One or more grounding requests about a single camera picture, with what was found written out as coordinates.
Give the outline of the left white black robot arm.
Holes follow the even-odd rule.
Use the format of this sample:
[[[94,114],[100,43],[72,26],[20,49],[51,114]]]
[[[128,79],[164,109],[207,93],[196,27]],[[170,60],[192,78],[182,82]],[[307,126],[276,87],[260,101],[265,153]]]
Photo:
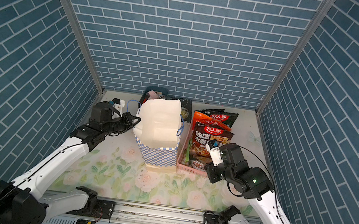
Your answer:
[[[53,182],[77,160],[93,151],[106,137],[133,129],[140,117],[122,113],[119,99],[97,103],[89,121],[76,128],[49,156],[10,182],[0,180],[0,224],[42,224],[58,215],[75,212],[103,216],[98,193],[87,187],[44,197]]]

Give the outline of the blue checkered paper bag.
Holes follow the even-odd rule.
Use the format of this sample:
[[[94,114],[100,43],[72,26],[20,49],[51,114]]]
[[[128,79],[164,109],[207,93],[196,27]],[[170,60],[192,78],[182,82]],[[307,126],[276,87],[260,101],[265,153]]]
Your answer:
[[[144,102],[136,114],[140,122],[133,128],[147,170],[175,173],[177,151],[184,129],[180,100],[153,99]]]

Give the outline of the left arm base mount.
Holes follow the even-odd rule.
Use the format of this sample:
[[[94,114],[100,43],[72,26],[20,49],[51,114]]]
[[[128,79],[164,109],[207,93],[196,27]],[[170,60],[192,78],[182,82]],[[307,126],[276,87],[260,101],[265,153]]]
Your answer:
[[[93,217],[95,219],[110,219],[115,206],[115,201],[88,198],[83,208],[70,211],[68,214]]]

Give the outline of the black green seasoning packet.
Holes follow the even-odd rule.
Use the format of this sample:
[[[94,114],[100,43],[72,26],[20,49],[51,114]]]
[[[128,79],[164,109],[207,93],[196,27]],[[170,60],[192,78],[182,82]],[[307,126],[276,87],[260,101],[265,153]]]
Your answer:
[[[232,112],[226,112],[225,109],[201,109],[196,110],[197,112],[200,112],[202,114],[205,114],[212,119],[219,121],[229,128],[233,127],[235,121],[237,120],[239,114],[238,113],[232,113]]]

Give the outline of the orange seasoning packet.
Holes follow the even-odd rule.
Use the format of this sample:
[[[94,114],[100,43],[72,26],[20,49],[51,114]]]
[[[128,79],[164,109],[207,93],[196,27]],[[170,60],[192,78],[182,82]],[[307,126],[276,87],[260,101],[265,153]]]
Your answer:
[[[192,119],[192,125],[191,125],[192,129],[194,129],[197,122],[200,122],[200,123],[206,124],[206,125],[220,126],[221,128],[223,128],[227,131],[231,131],[231,128],[228,127],[227,125],[225,125],[222,122],[217,121],[217,120],[211,118],[210,116],[207,116],[201,112],[194,112],[193,119]]]

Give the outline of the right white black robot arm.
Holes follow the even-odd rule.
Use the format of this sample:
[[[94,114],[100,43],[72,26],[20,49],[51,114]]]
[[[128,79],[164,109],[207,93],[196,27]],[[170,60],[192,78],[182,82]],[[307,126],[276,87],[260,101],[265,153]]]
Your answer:
[[[205,165],[211,183],[225,181],[233,185],[237,197],[249,201],[263,224],[291,224],[282,210],[272,180],[259,167],[249,167],[244,159],[243,148],[235,143],[220,146],[216,140],[206,145],[211,163]],[[204,215],[204,224],[249,224],[235,206],[230,206],[219,214]]]

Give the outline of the pink plastic basket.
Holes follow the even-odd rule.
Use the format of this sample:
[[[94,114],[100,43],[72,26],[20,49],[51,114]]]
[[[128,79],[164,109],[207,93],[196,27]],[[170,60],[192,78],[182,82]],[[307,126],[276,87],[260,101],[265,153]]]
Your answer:
[[[201,177],[207,177],[204,167],[212,162],[210,153],[207,150],[209,140],[199,138],[194,132],[191,131],[184,141],[177,159],[177,168]]]

